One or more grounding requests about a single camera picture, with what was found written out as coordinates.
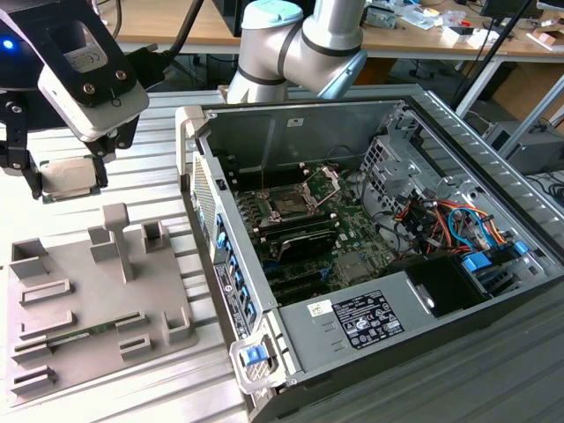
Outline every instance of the chipset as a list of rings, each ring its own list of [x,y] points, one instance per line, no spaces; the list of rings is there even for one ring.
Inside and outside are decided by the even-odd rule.
[[[370,270],[359,253],[346,253],[336,263],[347,282],[370,275]]]

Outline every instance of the blue cable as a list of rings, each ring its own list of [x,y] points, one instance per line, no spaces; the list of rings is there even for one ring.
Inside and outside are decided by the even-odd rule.
[[[474,251],[474,248],[470,244],[470,242],[468,240],[466,240],[465,238],[462,238],[461,236],[459,236],[455,231],[453,216],[454,216],[454,214],[457,210],[462,210],[462,211],[468,212],[468,214],[472,215],[472,217],[475,218],[475,220],[478,221],[479,228],[482,231],[482,234],[484,235],[484,237],[486,238],[487,243],[490,244],[490,247],[497,247],[499,245],[497,243],[497,241],[493,238],[493,236],[490,235],[487,232],[486,227],[484,226],[484,223],[482,222],[482,219],[479,217],[479,215],[474,210],[470,210],[470,209],[467,209],[465,207],[458,207],[457,209],[453,209],[453,211],[450,212],[450,215],[449,215],[449,230],[452,233],[452,236],[454,236],[460,242],[463,242],[468,247],[470,247],[470,251]]]

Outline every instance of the power supply label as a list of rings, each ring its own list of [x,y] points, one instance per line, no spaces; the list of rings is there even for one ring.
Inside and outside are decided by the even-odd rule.
[[[382,291],[333,304],[352,348],[360,350],[404,331]]]

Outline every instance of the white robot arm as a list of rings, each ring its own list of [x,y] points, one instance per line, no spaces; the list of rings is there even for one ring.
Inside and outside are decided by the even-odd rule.
[[[342,96],[358,77],[367,52],[360,48],[363,0],[317,0],[303,20],[299,6],[257,0],[242,22],[239,69],[228,103],[282,101],[287,81],[322,99]]]

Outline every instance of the small electronic part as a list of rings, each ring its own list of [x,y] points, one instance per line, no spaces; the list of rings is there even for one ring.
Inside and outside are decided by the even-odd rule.
[[[271,192],[271,204],[273,209],[283,218],[295,213],[307,213],[309,211],[302,196],[294,189]]]
[[[52,203],[69,198],[100,193],[106,186],[105,171],[96,167],[93,156],[51,160],[40,164],[43,180],[43,202]],[[99,172],[103,172],[102,181]]]
[[[356,279],[364,278],[370,275],[370,270],[366,262],[362,260],[359,253],[346,253],[337,260],[338,268],[341,270],[343,277],[349,283]]]
[[[362,21],[370,26],[377,28],[396,27],[396,13],[388,2],[371,0],[364,11]]]
[[[333,190],[329,192],[323,199],[317,200],[315,195],[312,195],[311,188],[308,185],[308,182],[311,182],[319,173],[323,173],[326,178],[330,179],[331,186]],[[317,169],[309,178],[301,184],[301,192],[308,204],[310,204],[315,209],[319,208],[320,205],[325,203],[335,194],[337,194],[341,190],[341,187],[338,184],[338,177],[337,173],[334,170],[329,169],[327,166],[320,167]]]

